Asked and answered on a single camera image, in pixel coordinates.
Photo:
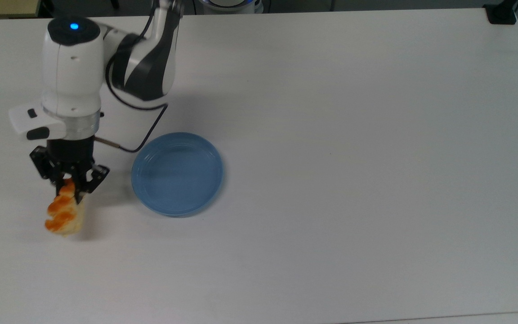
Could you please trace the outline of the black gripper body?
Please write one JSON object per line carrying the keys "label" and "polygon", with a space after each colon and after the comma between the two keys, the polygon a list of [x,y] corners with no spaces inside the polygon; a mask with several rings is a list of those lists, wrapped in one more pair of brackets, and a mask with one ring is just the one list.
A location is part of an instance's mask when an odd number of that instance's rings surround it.
{"label": "black gripper body", "polygon": [[94,137],[76,141],[52,139],[46,144],[47,154],[55,165],[74,166],[80,172],[87,172],[94,165]]}

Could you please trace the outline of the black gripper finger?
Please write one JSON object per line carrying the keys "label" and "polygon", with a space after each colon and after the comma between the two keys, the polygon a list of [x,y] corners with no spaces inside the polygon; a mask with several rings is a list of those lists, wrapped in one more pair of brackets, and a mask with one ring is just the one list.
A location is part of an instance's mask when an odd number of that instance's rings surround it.
{"label": "black gripper finger", "polygon": [[74,199],[80,205],[85,194],[92,193],[105,180],[110,169],[103,165],[76,165],[73,167]]}
{"label": "black gripper finger", "polygon": [[42,179],[49,180],[54,186],[64,186],[63,164],[52,157],[45,146],[37,146],[29,156]]}

